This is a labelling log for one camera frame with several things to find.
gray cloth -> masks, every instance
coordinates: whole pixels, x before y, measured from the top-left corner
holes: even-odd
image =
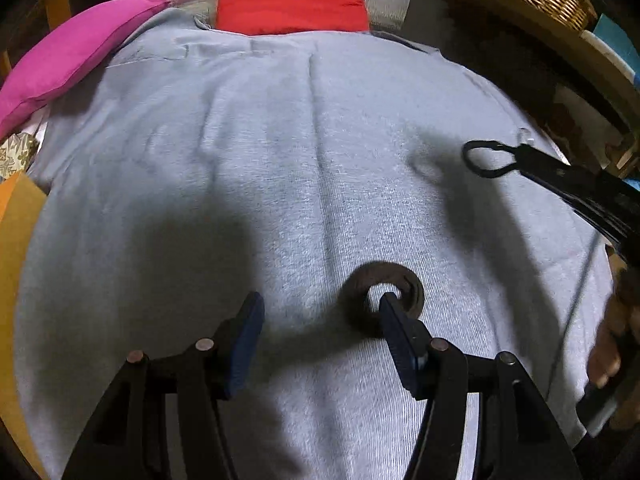
[[[254,289],[266,326],[246,388],[222,406],[240,478],[402,478],[424,403],[386,343],[335,306],[370,260],[417,273],[433,335],[515,352],[546,392],[593,230],[524,177],[483,180],[460,159],[466,140],[516,144],[521,128],[533,130],[496,87],[433,49],[248,38],[176,9],[149,20],[55,103],[30,170],[50,195],[22,273],[15,370],[51,477],[131,349],[181,352]],[[600,246],[550,386],[572,443],[609,290]]]

red pillow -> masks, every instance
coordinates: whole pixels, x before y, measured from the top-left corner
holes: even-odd
[[[18,62],[0,89],[0,141],[168,6],[167,0],[111,0],[49,33]]]

